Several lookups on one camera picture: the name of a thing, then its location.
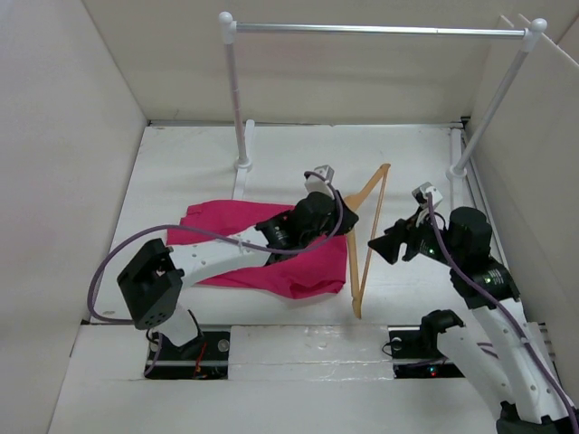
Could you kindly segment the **pink trousers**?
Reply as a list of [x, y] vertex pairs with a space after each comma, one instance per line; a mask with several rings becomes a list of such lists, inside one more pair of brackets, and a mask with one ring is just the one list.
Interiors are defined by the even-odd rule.
[[[207, 235], [178, 229], [167, 231], [167, 244], [201, 245], [216, 234], [233, 237], [293, 207], [288, 204], [252, 203], [235, 200], [215, 200], [192, 204], [181, 218], [182, 226], [208, 231]], [[303, 299], [324, 294], [336, 294], [346, 283], [346, 238], [335, 236], [322, 247], [300, 253], [283, 261], [265, 265], [269, 252], [241, 249], [237, 244], [220, 241], [220, 246], [235, 253], [244, 253], [251, 260], [250, 267], [224, 272], [199, 280], [199, 285], [221, 288], [250, 288], [271, 292], [280, 297]]]

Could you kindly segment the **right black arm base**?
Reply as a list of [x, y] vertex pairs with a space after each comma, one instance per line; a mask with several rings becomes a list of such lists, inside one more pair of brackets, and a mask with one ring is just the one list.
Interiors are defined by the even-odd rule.
[[454, 363], [426, 346], [417, 325], [389, 326], [382, 352], [390, 357], [396, 380], [463, 378]]

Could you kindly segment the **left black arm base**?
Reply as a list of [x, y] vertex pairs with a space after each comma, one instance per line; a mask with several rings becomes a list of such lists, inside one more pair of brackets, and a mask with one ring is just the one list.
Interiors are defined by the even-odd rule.
[[148, 353], [144, 377], [149, 380], [227, 380], [231, 330], [204, 331], [204, 341], [192, 355], [182, 355], [166, 337], [158, 346], [158, 334], [147, 334]]

